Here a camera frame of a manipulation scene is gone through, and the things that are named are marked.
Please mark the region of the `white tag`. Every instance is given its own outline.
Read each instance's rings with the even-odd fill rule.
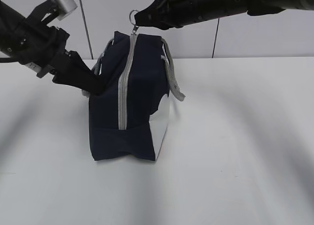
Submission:
[[[25,65],[27,68],[30,68],[32,71],[39,73],[41,71],[41,67],[35,63],[28,63]]]

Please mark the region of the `fabric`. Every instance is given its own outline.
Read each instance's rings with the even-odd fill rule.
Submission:
[[[129,154],[157,159],[170,106],[165,56],[160,36],[115,32],[94,67],[98,73],[101,67],[100,78],[106,86],[102,95],[89,99],[90,148],[95,160]]]

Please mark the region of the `white wall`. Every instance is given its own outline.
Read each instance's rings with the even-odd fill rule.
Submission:
[[[27,16],[44,0],[3,0]],[[130,33],[128,15],[132,9],[144,9],[153,0],[82,0],[94,58],[102,52],[114,31]],[[312,56],[314,23],[311,11],[285,11],[279,15],[249,17],[245,14],[223,18],[217,37],[215,57],[256,56]],[[78,8],[73,15],[53,25],[71,34],[68,50],[76,50],[90,59],[82,13]],[[211,57],[217,20],[185,27],[159,31],[141,28],[139,32],[162,35],[170,45],[173,56]]]

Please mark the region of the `metal clip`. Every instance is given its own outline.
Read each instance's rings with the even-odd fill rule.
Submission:
[[[132,10],[132,11],[130,12],[130,14],[129,14],[130,23],[134,26],[134,27],[133,27],[133,30],[132,30],[132,34],[136,34],[136,32],[137,32],[138,29],[139,29],[139,26],[136,25],[136,22],[133,22],[133,21],[132,21],[132,14],[133,14],[134,12],[138,13],[139,11],[138,11],[138,10]]]

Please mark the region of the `metal ring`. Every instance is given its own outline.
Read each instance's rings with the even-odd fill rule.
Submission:
[[[139,11],[138,11],[138,10],[132,10],[132,11],[130,12],[130,14],[129,14],[129,20],[130,20],[130,23],[131,23],[132,25],[136,26],[136,22],[133,23],[132,18],[131,18],[131,17],[132,17],[132,14],[133,14],[134,12],[138,13]]]

